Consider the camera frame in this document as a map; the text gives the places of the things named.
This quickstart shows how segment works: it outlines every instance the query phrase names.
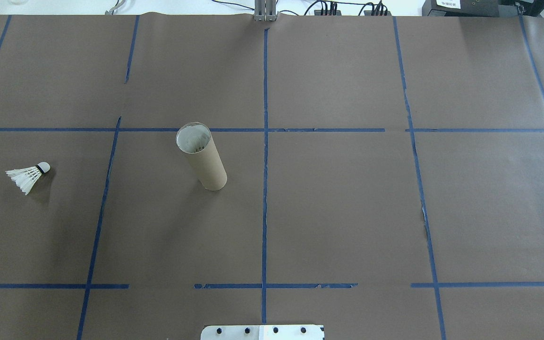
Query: cable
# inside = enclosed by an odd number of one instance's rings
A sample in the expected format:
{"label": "cable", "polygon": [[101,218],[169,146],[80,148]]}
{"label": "cable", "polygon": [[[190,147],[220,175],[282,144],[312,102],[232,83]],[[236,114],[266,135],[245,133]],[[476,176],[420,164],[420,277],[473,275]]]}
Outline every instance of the cable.
{"label": "cable", "polygon": [[[117,0],[117,3],[115,4],[115,7],[116,7],[118,4],[119,4],[119,0]],[[116,9],[113,9],[113,11],[112,11],[112,14],[113,14],[113,15],[115,14],[115,10],[116,10]]]}
{"label": "cable", "polygon": [[289,11],[289,9],[283,9],[282,11],[279,11],[278,13],[282,13],[282,12],[288,12],[288,13],[293,13],[294,15],[297,15],[299,16],[298,13],[295,13],[294,11]]}
{"label": "cable", "polygon": [[240,6],[240,7],[243,7],[245,9],[250,9],[252,11],[255,11],[255,8],[251,8],[251,7],[248,7],[248,6],[244,6],[244,5],[241,5],[241,4],[235,4],[234,2],[224,2],[224,1],[219,1],[219,0],[211,0],[213,2],[217,2],[218,4],[226,4],[226,5],[235,5],[235,6]]}
{"label": "cable", "polygon": [[315,2],[312,2],[312,4],[308,7],[308,9],[306,9],[304,15],[308,15],[308,12],[310,11],[310,9],[312,9],[312,7],[318,2],[322,3],[322,5],[324,6],[324,11],[328,11],[328,7],[326,7],[326,2],[324,2],[323,0],[316,0]]}
{"label": "cable", "polygon": [[117,1],[117,4],[115,6],[112,6],[111,9],[109,9],[108,11],[104,11],[104,14],[105,15],[112,15],[112,13],[115,11],[115,9],[118,9],[119,7],[123,6],[123,4],[125,4],[125,1],[126,0],[118,0]]}
{"label": "cable", "polygon": [[365,10],[365,7],[366,6],[371,6],[371,11],[374,11],[375,10],[375,4],[373,4],[372,2],[367,2],[364,4],[364,6],[362,6],[362,8],[360,9],[360,11],[358,12],[358,16],[360,16],[362,14],[362,11]]}

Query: black box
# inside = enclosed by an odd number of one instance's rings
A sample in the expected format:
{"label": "black box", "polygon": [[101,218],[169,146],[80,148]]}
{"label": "black box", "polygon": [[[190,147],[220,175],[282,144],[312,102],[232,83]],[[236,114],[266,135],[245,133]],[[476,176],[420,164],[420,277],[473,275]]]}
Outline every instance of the black box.
{"label": "black box", "polygon": [[[459,8],[439,6],[436,2],[458,3]],[[498,0],[425,0],[421,7],[424,17],[498,17]]]}

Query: black cable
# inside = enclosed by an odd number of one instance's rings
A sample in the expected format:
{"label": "black cable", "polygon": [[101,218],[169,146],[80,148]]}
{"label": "black cable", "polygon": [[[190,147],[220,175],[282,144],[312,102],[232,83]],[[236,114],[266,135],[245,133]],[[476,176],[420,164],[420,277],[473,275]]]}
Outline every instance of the black cable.
{"label": "black cable", "polygon": [[283,9],[282,11],[279,11],[278,13],[282,13],[282,12],[288,12],[288,13],[293,13],[294,15],[297,15],[299,16],[298,13],[295,13],[294,11],[289,11],[289,9]]}
{"label": "black cable", "polygon": [[364,6],[362,6],[362,8],[360,9],[360,11],[358,12],[358,16],[360,16],[362,14],[362,12],[365,10],[365,7],[366,6],[371,6],[371,11],[374,11],[375,10],[375,4],[373,4],[372,2],[367,2],[364,4]]}
{"label": "black cable", "polygon": [[[304,15],[308,15],[308,12],[310,11],[310,9],[312,9],[312,7],[317,4],[318,2],[321,2],[322,5],[324,5],[324,8],[326,8],[326,10],[328,10],[328,7],[326,7],[326,2],[324,2],[323,0],[316,0],[315,2],[312,2],[312,4],[308,7],[308,9],[306,9]],[[322,14],[322,9],[323,7],[321,6],[320,7],[320,14]]]}
{"label": "black cable", "polygon": [[244,5],[241,5],[241,4],[235,4],[234,2],[224,2],[224,1],[219,1],[219,0],[211,0],[213,2],[217,2],[218,4],[226,4],[226,5],[235,5],[235,6],[240,6],[240,7],[243,7],[245,9],[250,9],[252,11],[255,11],[255,8],[251,8],[251,7],[248,7],[248,6],[244,6]]}
{"label": "black cable", "polygon": [[116,9],[113,10],[112,13],[111,13],[110,15],[114,15],[114,14],[115,14],[115,11],[116,11]]}

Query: cardboard tube opening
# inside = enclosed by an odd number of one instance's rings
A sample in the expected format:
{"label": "cardboard tube opening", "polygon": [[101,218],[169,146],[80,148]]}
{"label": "cardboard tube opening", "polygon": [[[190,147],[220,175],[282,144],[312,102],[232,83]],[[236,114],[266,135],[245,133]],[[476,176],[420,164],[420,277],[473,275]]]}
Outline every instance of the cardboard tube opening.
{"label": "cardboard tube opening", "polygon": [[202,123],[194,122],[184,125],[178,131],[175,142],[181,151],[185,153],[198,153],[202,151],[211,140],[211,131]]}
{"label": "cardboard tube opening", "polygon": [[188,123],[179,129],[175,143],[205,189],[216,191],[226,185],[228,176],[211,131],[205,124]]}

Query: metal bracket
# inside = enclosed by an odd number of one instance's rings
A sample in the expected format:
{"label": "metal bracket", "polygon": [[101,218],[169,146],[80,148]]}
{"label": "metal bracket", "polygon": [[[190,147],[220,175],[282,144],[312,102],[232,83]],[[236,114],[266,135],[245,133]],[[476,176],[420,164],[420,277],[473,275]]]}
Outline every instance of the metal bracket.
{"label": "metal bracket", "polygon": [[276,0],[255,0],[255,21],[276,21]]}
{"label": "metal bracket", "polygon": [[324,340],[323,325],[207,326],[201,340]]}

